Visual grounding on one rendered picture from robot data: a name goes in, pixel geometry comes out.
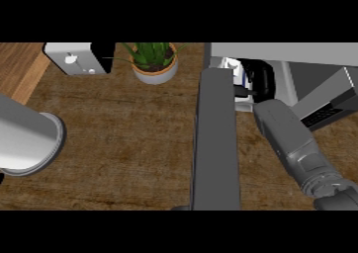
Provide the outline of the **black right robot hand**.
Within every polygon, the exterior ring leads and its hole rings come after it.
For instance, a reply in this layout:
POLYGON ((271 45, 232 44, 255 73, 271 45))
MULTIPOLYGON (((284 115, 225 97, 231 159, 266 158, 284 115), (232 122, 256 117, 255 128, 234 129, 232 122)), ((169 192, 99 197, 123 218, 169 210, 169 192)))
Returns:
POLYGON ((272 100, 277 95, 277 80, 272 65, 260 59, 238 58, 238 61, 246 70, 247 80, 253 88, 249 89, 241 85, 235 85, 235 97, 247 98, 252 96, 256 103, 272 100))

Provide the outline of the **white milk carton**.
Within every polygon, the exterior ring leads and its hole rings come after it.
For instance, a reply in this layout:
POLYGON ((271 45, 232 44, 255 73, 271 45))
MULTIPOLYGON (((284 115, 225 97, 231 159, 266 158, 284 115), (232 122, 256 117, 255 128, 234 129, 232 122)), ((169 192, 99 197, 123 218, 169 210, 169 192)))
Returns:
POLYGON ((247 85, 247 74, 246 74, 246 70, 244 70, 241 61, 238 59, 231 58, 231 57, 224 57, 219 67, 232 70, 234 83, 237 85, 246 86, 247 85))

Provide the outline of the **grey microwave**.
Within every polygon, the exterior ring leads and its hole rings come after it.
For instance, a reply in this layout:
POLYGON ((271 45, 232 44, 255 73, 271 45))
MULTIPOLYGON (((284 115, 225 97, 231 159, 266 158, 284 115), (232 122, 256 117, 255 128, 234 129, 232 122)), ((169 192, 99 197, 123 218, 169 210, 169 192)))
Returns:
MULTIPOLYGON (((318 130, 358 112, 358 43, 210 42, 204 66, 221 68, 224 57, 260 59, 275 71, 277 95, 303 124, 318 130)), ((253 110, 253 97, 237 109, 253 110)))

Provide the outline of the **green plant in pale pot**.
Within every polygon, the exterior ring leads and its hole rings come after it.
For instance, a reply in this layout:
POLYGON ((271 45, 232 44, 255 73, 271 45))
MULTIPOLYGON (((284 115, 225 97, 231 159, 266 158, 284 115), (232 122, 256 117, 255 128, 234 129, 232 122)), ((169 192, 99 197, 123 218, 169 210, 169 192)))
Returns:
POLYGON ((167 83, 179 71, 179 52, 187 43, 176 47, 172 42, 122 43, 129 52, 129 58, 117 57, 132 64, 138 79, 150 85, 167 83))

